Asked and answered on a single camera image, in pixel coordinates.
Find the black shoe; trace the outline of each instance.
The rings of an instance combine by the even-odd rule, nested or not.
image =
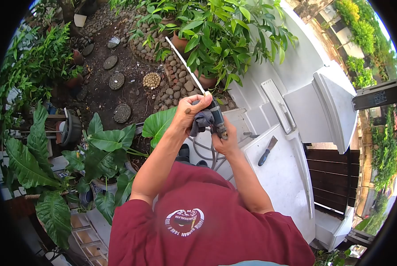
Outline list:
[[[190,147],[188,144],[184,143],[179,149],[178,156],[190,158]]]
[[[205,160],[199,161],[199,162],[196,164],[196,166],[209,167],[209,166],[207,165],[207,162],[206,162]]]

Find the soil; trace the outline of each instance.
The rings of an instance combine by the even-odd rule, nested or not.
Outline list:
[[[151,142],[151,138],[138,135],[135,136],[135,138],[133,139],[131,148],[138,152],[150,154],[149,152],[151,148],[150,142]],[[130,163],[132,164],[132,167],[136,171],[139,170],[139,168],[143,165],[143,163],[146,160],[146,158],[143,156],[129,155],[129,157],[130,157]]]
[[[107,47],[108,41],[113,37],[114,27],[123,28],[119,24],[120,21],[96,35],[94,50],[85,57],[84,68],[90,69],[90,74],[85,76],[86,84],[83,85],[89,90],[84,100],[86,109],[90,112],[90,118],[84,119],[85,128],[95,112],[100,115],[104,130],[122,129],[131,123],[143,122],[153,113],[152,95],[160,92],[159,89],[151,91],[144,88],[142,79],[150,72],[163,74],[162,67],[149,66],[137,61],[129,45],[123,47],[120,43],[114,49]],[[116,66],[104,70],[104,61],[112,55],[118,57]],[[115,72],[125,76],[125,83],[119,90],[113,91],[108,82]],[[131,117],[125,124],[116,123],[113,119],[114,109],[121,103],[126,103],[132,108]]]

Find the sky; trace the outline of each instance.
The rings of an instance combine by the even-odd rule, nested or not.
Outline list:
[[[380,19],[379,15],[376,12],[374,12],[374,13],[376,14],[376,19],[380,25],[380,29],[381,29],[383,35],[386,37],[387,40],[390,40],[391,38],[390,38],[389,32],[387,31],[386,27],[384,26],[382,20]],[[393,45],[393,41],[392,41],[391,49],[395,51],[395,54],[397,57],[397,52],[396,52],[395,46]]]

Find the wooden fence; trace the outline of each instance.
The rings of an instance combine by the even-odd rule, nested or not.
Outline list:
[[[306,151],[314,201],[340,211],[343,215],[317,204],[315,209],[343,219],[347,206],[354,207],[358,187],[359,156],[359,150],[348,150],[342,155],[337,150]]]

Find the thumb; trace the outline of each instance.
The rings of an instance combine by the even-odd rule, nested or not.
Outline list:
[[[212,103],[212,95],[207,95],[201,98],[200,102],[196,105],[192,106],[192,110],[195,113],[198,113],[199,111],[203,110],[204,108],[208,107]]]

